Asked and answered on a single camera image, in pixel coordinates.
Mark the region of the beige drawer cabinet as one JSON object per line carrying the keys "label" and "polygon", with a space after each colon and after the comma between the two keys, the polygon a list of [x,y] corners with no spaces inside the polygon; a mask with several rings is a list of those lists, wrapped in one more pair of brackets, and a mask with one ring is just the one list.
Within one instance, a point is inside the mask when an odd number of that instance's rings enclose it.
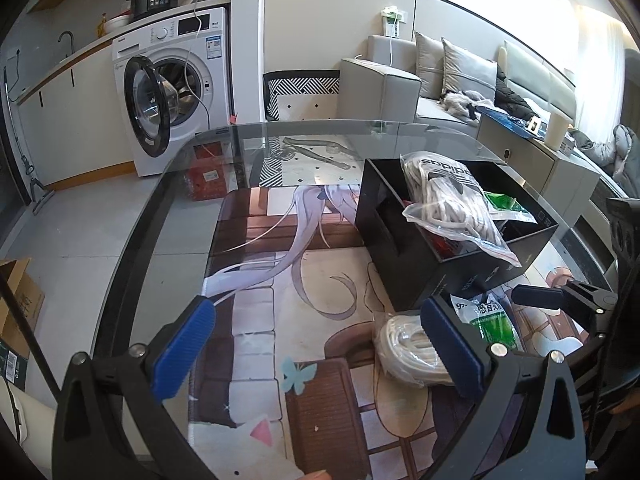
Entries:
{"label": "beige drawer cabinet", "polygon": [[488,115],[480,118],[476,138],[531,185],[570,228],[576,224],[599,181],[586,162],[518,136]]}

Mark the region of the grey sofa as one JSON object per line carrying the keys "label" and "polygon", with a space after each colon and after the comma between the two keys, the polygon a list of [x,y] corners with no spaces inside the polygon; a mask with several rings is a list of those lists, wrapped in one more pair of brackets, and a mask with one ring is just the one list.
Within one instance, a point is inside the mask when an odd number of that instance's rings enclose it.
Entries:
{"label": "grey sofa", "polygon": [[482,107],[528,122],[576,117],[575,85],[527,50],[503,41],[481,56],[418,32],[413,40],[371,35],[367,54],[343,58],[337,117],[442,122],[474,134]]}

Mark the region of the patterned black white chair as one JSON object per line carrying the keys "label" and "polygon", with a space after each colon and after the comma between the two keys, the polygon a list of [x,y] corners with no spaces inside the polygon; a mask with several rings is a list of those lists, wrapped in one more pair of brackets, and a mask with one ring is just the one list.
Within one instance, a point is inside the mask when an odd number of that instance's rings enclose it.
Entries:
{"label": "patterned black white chair", "polygon": [[274,70],[262,77],[268,122],[328,120],[337,116],[338,70]]}

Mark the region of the red white snack packet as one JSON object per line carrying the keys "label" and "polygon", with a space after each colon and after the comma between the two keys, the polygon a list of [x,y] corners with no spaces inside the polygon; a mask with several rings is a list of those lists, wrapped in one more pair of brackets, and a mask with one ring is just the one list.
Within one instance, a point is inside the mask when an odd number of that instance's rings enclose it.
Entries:
{"label": "red white snack packet", "polygon": [[440,260],[457,258],[471,251],[466,243],[459,242],[458,240],[448,240],[448,238],[438,235],[431,235],[430,243]]}

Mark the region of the anime printed desk mat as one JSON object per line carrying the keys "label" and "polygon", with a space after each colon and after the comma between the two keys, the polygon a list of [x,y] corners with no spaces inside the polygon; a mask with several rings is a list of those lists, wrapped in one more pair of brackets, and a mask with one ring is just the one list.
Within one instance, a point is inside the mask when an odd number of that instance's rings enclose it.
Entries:
{"label": "anime printed desk mat", "polygon": [[471,411],[356,228],[355,185],[233,191],[202,293],[216,325],[189,440],[219,479],[421,479]]}

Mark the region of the red box on floor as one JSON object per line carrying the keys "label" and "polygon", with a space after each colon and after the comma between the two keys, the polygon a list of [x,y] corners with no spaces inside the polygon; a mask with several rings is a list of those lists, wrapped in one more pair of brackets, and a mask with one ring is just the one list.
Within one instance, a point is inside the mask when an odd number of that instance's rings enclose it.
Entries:
{"label": "red box on floor", "polygon": [[189,169],[186,170],[186,190],[191,200],[216,200],[236,189],[235,171],[230,144],[215,141],[194,146]]}

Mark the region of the white washing machine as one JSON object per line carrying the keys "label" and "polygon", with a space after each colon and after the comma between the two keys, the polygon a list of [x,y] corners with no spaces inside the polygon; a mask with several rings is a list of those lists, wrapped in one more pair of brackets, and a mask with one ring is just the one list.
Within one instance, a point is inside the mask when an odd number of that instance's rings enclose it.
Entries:
{"label": "white washing machine", "polygon": [[114,77],[134,168],[161,174],[183,144],[232,115],[228,12],[193,10],[114,41]]}

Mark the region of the white cylinder cup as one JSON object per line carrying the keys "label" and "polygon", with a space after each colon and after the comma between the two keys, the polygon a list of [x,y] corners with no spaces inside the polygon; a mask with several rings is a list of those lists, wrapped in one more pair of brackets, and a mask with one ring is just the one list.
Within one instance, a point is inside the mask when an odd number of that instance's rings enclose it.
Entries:
{"label": "white cylinder cup", "polygon": [[561,147],[569,126],[570,118],[563,113],[552,112],[544,134],[544,144],[553,151],[557,151]]}

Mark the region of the green white medicine packet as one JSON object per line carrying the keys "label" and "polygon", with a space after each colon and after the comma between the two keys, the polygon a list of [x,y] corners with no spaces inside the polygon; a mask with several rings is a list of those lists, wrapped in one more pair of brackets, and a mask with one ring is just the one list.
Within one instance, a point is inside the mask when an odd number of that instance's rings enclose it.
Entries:
{"label": "green white medicine packet", "polygon": [[536,218],[515,198],[493,192],[484,192],[491,219],[494,221],[521,221],[535,223]]}

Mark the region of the grey cushion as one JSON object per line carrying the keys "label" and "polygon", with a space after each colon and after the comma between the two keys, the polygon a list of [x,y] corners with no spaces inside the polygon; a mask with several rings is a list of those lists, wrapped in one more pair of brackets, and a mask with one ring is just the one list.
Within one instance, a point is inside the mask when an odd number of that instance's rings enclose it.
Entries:
{"label": "grey cushion", "polygon": [[458,47],[442,38],[442,88],[445,91],[475,91],[484,99],[495,102],[498,64]]}

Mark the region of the black cardboard box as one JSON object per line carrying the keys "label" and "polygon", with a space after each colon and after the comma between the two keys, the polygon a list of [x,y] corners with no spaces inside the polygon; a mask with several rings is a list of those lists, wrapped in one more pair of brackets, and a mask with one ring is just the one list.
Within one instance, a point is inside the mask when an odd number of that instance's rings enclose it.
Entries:
{"label": "black cardboard box", "polygon": [[484,190],[514,198],[534,216],[532,222],[497,223],[520,266],[488,255],[467,240],[450,240],[409,221],[402,214],[410,193],[400,160],[364,162],[356,227],[397,312],[416,310],[423,300],[441,292],[471,298],[517,278],[558,228],[550,210],[501,166],[484,160],[468,160],[465,166]]}

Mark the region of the beige cushion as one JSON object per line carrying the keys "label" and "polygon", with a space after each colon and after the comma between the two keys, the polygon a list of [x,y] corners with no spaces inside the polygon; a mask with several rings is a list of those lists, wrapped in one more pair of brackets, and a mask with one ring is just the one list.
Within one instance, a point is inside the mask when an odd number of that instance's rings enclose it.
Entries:
{"label": "beige cushion", "polygon": [[444,79],[444,46],[440,40],[414,33],[416,43],[416,76],[421,79],[420,97],[438,100]]}

